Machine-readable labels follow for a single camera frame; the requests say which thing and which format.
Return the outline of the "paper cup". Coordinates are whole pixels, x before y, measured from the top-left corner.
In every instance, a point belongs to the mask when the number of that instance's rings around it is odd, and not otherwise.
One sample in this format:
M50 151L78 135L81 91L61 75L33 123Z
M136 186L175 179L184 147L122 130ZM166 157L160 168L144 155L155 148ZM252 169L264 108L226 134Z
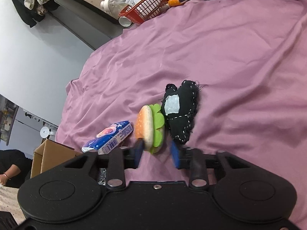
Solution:
M120 17L118 19L118 22L120 23L121 26L125 27L125 28L128 28L132 25L132 22L129 18L127 17Z

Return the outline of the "black stitched fabric pouch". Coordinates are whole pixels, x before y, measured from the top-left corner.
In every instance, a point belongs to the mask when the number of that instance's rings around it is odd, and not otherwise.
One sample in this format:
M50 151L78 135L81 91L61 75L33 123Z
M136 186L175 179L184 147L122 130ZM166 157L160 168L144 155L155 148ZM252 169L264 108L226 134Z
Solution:
M186 144L194 127L199 101L199 86L184 80L179 87L167 84L162 99L161 113L174 142Z

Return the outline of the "red plastic basket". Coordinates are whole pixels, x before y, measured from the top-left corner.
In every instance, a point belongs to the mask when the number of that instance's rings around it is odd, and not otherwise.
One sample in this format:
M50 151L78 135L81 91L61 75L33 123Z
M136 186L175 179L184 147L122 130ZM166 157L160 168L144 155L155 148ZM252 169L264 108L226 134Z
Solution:
M160 15L161 8L169 0L140 0L134 6L128 4L120 12L119 17L126 17L134 24L142 24Z

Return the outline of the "plush hamburger toy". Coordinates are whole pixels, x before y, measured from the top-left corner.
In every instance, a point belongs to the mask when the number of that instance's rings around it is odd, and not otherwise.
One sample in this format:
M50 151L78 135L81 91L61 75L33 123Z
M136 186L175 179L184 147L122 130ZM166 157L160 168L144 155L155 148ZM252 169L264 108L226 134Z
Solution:
M134 123L135 138L143 139L145 150L152 155L160 151L164 142L164 116L158 103L144 105Z

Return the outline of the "black plastic wrapped bundle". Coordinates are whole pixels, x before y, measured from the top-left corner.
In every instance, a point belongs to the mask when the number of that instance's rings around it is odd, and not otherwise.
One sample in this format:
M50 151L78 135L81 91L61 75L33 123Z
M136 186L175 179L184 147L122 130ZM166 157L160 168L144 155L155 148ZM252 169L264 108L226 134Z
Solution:
M107 178L107 169L100 168L98 172L97 182L99 185L106 185L106 178Z

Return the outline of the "brown cardboard box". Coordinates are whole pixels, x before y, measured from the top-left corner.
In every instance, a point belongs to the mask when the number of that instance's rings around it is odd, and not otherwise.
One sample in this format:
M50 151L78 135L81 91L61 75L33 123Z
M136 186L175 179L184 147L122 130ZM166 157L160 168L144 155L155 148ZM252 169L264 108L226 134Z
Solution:
M77 152L66 145L52 140L45 140L34 150L30 178L38 176L81 154L81 152Z

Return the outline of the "white tissue pack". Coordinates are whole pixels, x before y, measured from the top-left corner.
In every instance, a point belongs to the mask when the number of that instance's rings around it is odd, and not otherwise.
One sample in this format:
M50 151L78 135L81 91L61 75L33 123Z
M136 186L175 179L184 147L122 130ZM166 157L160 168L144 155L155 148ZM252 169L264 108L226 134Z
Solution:
M112 124L98 133L95 138L82 146L82 152L95 151L98 155L109 154L118 147L131 133L133 127L129 121L121 121Z

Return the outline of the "person in black shirt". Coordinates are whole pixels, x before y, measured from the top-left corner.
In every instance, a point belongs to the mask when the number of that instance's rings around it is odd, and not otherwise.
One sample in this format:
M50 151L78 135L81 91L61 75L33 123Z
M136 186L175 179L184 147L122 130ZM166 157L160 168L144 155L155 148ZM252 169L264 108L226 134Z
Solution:
M32 159L16 149L1 150L0 153L1 185L20 188L30 178Z

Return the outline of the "pink bed sheet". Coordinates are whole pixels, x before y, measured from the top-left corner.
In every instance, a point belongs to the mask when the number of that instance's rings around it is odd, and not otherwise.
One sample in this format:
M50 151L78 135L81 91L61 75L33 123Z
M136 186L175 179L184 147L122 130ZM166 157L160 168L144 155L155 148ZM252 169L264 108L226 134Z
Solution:
M191 0L125 30L68 83L56 141L80 151L184 80L200 87L188 146L287 179L306 229L306 0Z

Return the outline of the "white electric kettle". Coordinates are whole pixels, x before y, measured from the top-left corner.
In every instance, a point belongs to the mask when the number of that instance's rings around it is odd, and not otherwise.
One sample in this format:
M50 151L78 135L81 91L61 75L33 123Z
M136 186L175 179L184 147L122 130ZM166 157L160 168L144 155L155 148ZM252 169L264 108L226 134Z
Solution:
M51 136L56 135L56 129L53 128L48 128L47 126L43 126L40 130L40 136L43 139L48 139Z

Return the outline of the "clear plastic bottle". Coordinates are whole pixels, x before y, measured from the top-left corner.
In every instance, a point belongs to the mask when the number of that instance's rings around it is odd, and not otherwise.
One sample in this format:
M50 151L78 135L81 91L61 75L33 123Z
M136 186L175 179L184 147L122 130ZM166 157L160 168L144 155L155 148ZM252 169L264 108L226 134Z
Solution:
M126 6L126 0L103 0L100 6L104 12L118 15Z

